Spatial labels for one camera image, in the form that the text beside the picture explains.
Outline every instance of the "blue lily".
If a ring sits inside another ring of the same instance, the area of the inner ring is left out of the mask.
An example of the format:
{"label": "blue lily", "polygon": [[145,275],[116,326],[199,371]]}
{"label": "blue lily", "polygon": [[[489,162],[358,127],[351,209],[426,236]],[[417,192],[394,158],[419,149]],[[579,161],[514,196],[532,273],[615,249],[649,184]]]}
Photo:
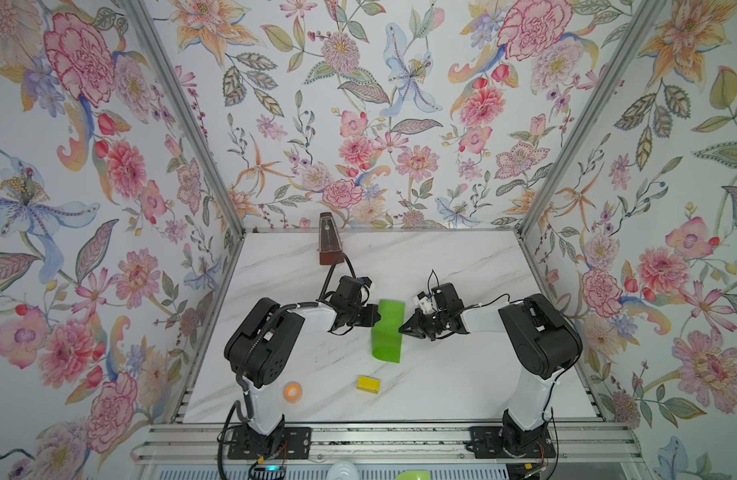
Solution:
{"label": "blue lily", "polygon": [[406,54],[407,46],[408,42],[403,30],[394,23],[387,25],[387,46],[384,48],[384,63],[391,70],[388,81],[397,87],[399,95],[391,107],[379,112],[382,117],[395,117],[401,113],[403,102],[411,95],[413,95],[413,102],[419,107],[419,110],[431,113],[443,109],[435,103],[432,95],[421,91],[419,88],[419,84],[424,82],[424,78],[430,74],[432,69],[432,54],[427,52],[421,60],[416,58],[410,60],[406,68],[403,56]]}
{"label": "blue lily", "polygon": [[0,171],[0,189],[8,198],[0,197],[0,236],[15,232],[35,235],[43,244],[45,259],[38,273],[38,280],[48,283],[64,264],[64,256],[54,242],[54,234],[60,226],[80,228],[94,220],[99,204],[85,205],[69,202],[62,206],[48,206],[43,202],[49,197],[44,190],[43,178],[32,164],[10,157],[11,168]]}
{"label": "blue lily", "polygon": [[216,280],[214,280],[214,276],[217,274],[217,272],[220,271],[221,261],[222,259],[219,258],[214,266],[209,268],[209,263],[206,262],[206,258],[204,256],[201,256],[200,265],[198,266],[198,271],[200,272],[200,274],[197,274],[195,271],[186,274],[184,277],[184,284],[192,288],[193,290],[206,288],[206,286],[208,286],[211,290],[218,289],[219,285],[216,283]]}
{"label": "blue lily", "polygon": [[467,212],[467,202],[462,202],[459,205],[451,206],[452,200],[448,198],[436,198],[435,203],[437,204],[437,212],[443,215],[443,220],[453,224],[456,228],[459,224],[465,226],[476,226],[483,222],[482,220],[475,220],[471,216],[465,215]]}

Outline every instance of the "wooden metronome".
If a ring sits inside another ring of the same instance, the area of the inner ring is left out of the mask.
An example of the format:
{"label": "wooden metronome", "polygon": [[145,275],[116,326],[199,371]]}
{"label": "wooden metronome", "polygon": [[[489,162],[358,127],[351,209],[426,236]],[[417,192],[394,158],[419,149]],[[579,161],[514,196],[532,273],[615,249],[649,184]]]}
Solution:
{"label": "wooden metronome", "polygon": [[[342,241],[339,240],[339,231],[334,223],[334,216],[331,212],[321,214],[320,226],[318,229],[320,237],[320,260],[321,265],[331,265],[334,259],[342,253]],[[339,259],[339,264],[344,262],[344,258]]]}

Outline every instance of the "pink flower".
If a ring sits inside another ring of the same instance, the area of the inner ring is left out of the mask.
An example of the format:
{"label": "pink flower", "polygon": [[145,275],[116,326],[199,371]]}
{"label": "pink flower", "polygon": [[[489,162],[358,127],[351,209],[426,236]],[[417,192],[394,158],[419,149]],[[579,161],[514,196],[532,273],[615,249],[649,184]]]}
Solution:
{"label": "pink flower", "polygon": [[173,242],[178,244],[187,235],[187,224],[184,220],[166,220],[166,237]]}
{"label": "pink flower", "polygon": [[688,343],[676,338],[672,356],[683,365],[678,368],[678,388],[690,395],[696,394],[700,404],[709,406],[709,394],[715,399],[715,408],[723,413],[733,413],[737,406],[737,349],[721,351],[723,336],[710,331],[710,336],[700,331],[689,334]]}
{"label": "pink flower", "polygon": [[83,95],[95,108],[110,100],[115,65],[104,37],[73,13],[54,15],[54,30],[43,36],[46,55],[64,89],[78,100]]}
{"label": "pink flower", "polygon": [[73,313],[80,312],[83,309],[88,309],[86,316],[92,316],[96,312],[97,305],[104,305],[107,303],[107,299],[101,297],[102,293],[107,290],[110,283],[113,281],[112,277],[107,280],[107,269],[103,268],[99,274],[99,281],[96,281],[96,274],[91,272],[88,274],[88,286],[91,288],[85,288],[85,286],[78,286],[75,289],[75,293],[87,299],[82,302],[73,305]]}
{"label": "pink flower", "polygon": [[622,310],[619,298],[622,289],[616,285],[616,279],[604,270],[593,268],[582,278],[584,300],[598,315],[611,318]]}
{"label": "pink flower", "polygon": [[339,128],[339,133],[342,137],[350,137],[352,135],[360,135],[368,125],[368,119],[362,118],[360,115],[351,112],[342,112],[342,126]]}
{"label": "pink flower", "polygon": [[179,78],[180,83],[182,84],[182,87],[197,87],[198,84],[190,83],[190,81],[195,78],[195,74],[192,72],[187,72],[185,74],[182,74],[182,66],[176,65],[174,67],[174,72],[176,73],[176,76]]}
{"label": "pink flower", "polygon": [[193,158],[190,160],[190,165],[182,165],[176,169],[176,176],[179,178],[179,191],[176,192],[176,198],[190,206],[190,211],[195,215],[200,208],[201,198],[198,162]]}
{"label": "pink flower", "polygon": [[280,9],[283,12],[290,12],[286,14],[286,18],[291,17],[292,15],[299,14],[300,17],[305,17],[305,10],[309,12],[313,8],[317,7],[317,3],[313,2],[307,2],[306,0],[286,0],[289,5],[286,5],[285,3],[282,3],[280,5]]}
{"label": "pink flower", "polygon": [[267,118],[262,115],[257,121],[257,128],[259,133],[265,136],[269,136],[271,139],[276,140],[277,138],[283,138],[288,133],[283,130],[283,127],[272,121],[272,118]]}
{"label": "pink flower", "polygon": [[58,389],[65,380],[77,380],[91,361],[95,346],[94,335],[85,322],[70,319],[65,325],[57,325],[46,339],[47,353],[40,356],[43,384]]}
{"label": "pink flower", "polygon": [[459,113],[462,123],[468,127],[488,125],[504,110],[507,101],[502,97],[502,91],[492,86],[474,91]]}
{"label": "pink flower", "polygon": [[46,337],[46,319],[38,307],[29,309],[21,318],[0,324],[0,356],[21,369],[32,365]]}
{"label": "pink flower", "polygon": [[142,68],[131,57],[120,55],[115,62],[115,92],[139,121],[147,123],[150,113],[150,90]]}
{"label": "pink flower", "polygon": [[584,245],[587,264],[601,270],[611,270],[613,260],[619,253],[619,241],[613,237],[597,234]]}
{"label": "pink flower", "polygon": [[341,179],[323,189],[323,201],[335,208],[347,208],[363,198],[363,187],[353,180]]}
{"label": "pink flower", "polygon": [[174,138],[171,135],[166,135],[166,142],[164,143],[166,148],[169,149],[169,152],[171,152],[171,155],[173,155],[175,158],[178,158],[182,155],[182,148],[179,146],[179,142],[174,140]]}
{"label": "pink flower", "polygon": [[565,82],[583,55],[584,46],[572,37],[555,43],[533,60],[531,89],[543,91]]}
{"label": "pink flower", "polygon": [[710,255],[712,245],[707,241],[709,230],[700,216],[695,216],[685,222],[680,228],[674,229],[665,240],[686,258],[699,258]]}
{"label": "pink flower", "polygon": [[133,418],[136,393],[136,380],[127,372],[119,373],[114,382],[102,384],[86,420],[89,448],[105,453],[123,436]]}
{"label": "pink flower", "polygon": [[395,170],[401,172],[401,175],[408,174],[417,182],[421,182],[432,176],[431,171],[437,170],[437,159],[439,158],[429,147],[421,148],[420,145],[415,145],[413,151],[407,148],[398,156],[398,166],[395,167]]}
{"label": "pink flower", "polygon": [[643,283],[656,293],[677,293],[689,281],[689,266],[669,248],[646,248],[640,255],[638,273]]}
{"label": "pink flower", "polygon": [[334,33],[326,37],[321,53],[325,62],[342,74],[350,73],[361,60],[358,44],[346,33]]}
{"label": "pink flower", "polygon": [[545,114],[541,114],[538,117],[531,118],[531,134],[534,137],[538,137],[541,134],[544,134],[544,131],[547,129],[547,117]]}
{"label": "pink flower", "polygon": [[125,198],[138,197],[147,180],[144,158],[139,149],[131,147],[127,141],[113,142],[107,152],[107,177],[113,182],[115,190]]}
{"label": "pink flower", "polygon": [[705,314],[705,318],[709,322],[709,326],[711,326],[715,331],[720,332],[720,329],[718,328],[718,325],[722,326],[728,331],[733,332],[736,330],[736,325],[733,324],[733,322],[729,322],[725,318],[718,315],[720,313],[721,315],[730,315],[735,312],[735,310],[729,306],[711,306],[712,303],[715,303],[720,299],[721,296],[723,296],[723,292],[721,290],[713,290],[712,292],[707,294],[707,297],[704,297],[702,295],[702,282],[694,282],[694,293],[695,295],[691,295],[685,289],[680,289],[680,294],[683,295],[683,298],[685,298],[685,301],[692,304],[696,308],[691,310],[691,316],[696,318],[699,316],[700,313]]}
{"label": "pink flower", "polygon": [[158,259],[150,255],[149,249],[136,252],[129,252],[126,255],[126,262],[118,263],[123,273],[113,276],[112,283],[116,284],[115,294],[119,299],[125,300],[128,297],[126,306],[129,310],[142,305],[142,297],[150,296],[153,293],[160,292],[157,280],[160,278],[160,270],[158,267]]}
{"label": "pink flower", "polygon": [[548,153],[548,148],[534,148],[532,144],[520,141],[509,153],[497,155],[499,169],[495,176],[502,179],[517,177],[547,158]]}
{"label": "pink flower", "polygon": [[393,147],[398,147],[408,143],[407,138],[401,140],[401,134],[395,134],[393,136],[390,132],[384,134],[384,140],[376,137],[376,141],[379,142],[379,146],[376,147],[377,150],[384,150],[386,148],[390,153],[392,153]]}
{"label": "pink flower", "polygon": [[459,151],[469,150],[474,154],[479,154],[485,148],[492,131],[491,127],[471,128],[459,141]]}
{"label": "pink flower", "polygon": [[504,19],[497,46],[507,45],[505,58],[534,57],[560,39],[572,15],[566,0],[518,0]]}
{"label": "pink flower", "polygon": [[349,164],[360,165],[373,155],[373,144],[362,135],[349,137],[339,148],[339,157]]}
{"label": "pink flower", "polygon": [[478,168],[477,164],[470,158],[467,161],[459,162],[459,176],[472,180],[473,178],[483,177],[483,170]]}

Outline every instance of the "red berry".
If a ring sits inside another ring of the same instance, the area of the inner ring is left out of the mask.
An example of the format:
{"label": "red berry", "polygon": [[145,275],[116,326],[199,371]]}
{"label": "red berry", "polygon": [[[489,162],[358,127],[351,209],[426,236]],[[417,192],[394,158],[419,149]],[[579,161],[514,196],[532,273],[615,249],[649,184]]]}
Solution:
{"label": "red berry", "polygon": [[94,151],[96,152],[96,157],[105,158],[107,152],[110,151],[110,146],[104,140],[99,140],[94,145]]}

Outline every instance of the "yellow block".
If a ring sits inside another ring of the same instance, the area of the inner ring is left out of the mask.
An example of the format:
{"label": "yellow block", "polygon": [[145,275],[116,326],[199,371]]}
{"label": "yellow block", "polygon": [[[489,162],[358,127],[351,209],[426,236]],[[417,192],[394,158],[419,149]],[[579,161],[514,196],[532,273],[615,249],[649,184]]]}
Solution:
{"label": "yellow block", "polygon": [[379,393],[379,386],[381,382],[377,379],[371,379],[366,376],[362,376],[358,379],[358,390],[363,390],[369,393]]}

